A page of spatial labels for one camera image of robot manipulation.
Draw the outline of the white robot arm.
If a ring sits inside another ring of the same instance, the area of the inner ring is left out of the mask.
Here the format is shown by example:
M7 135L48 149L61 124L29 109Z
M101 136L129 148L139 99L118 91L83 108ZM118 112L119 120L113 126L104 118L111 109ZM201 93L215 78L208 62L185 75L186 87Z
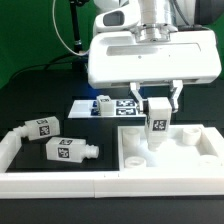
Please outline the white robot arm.
M215 33L180 27L176 0L94 0L98 15L90 44L88 81L94 88L129 87L143 113L142 86L168 85L173 112L186 84L210 83L221 73Z

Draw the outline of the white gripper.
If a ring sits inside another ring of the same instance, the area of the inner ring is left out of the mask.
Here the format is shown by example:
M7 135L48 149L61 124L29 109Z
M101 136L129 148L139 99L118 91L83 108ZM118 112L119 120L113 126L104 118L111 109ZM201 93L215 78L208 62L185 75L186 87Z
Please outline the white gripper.
M170 83L173 112L185 84L210 83L221 73L215 33L180 31L171 8L117 8L98 15L88 58L94 88L129 85L140 114L148 113L141 86Z

